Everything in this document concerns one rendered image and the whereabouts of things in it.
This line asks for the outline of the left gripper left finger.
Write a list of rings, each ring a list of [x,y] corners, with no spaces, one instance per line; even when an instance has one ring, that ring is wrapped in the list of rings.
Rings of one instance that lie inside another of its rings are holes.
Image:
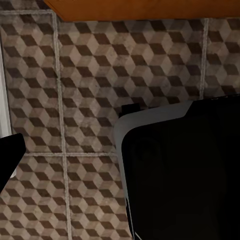
[[[21,133],[0,138],[0,193],[26,152]]]

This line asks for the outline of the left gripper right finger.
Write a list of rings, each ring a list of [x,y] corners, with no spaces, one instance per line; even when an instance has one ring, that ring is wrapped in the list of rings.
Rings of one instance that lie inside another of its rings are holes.
[[[240,135],[228,133],[224,151],[240,173]]]

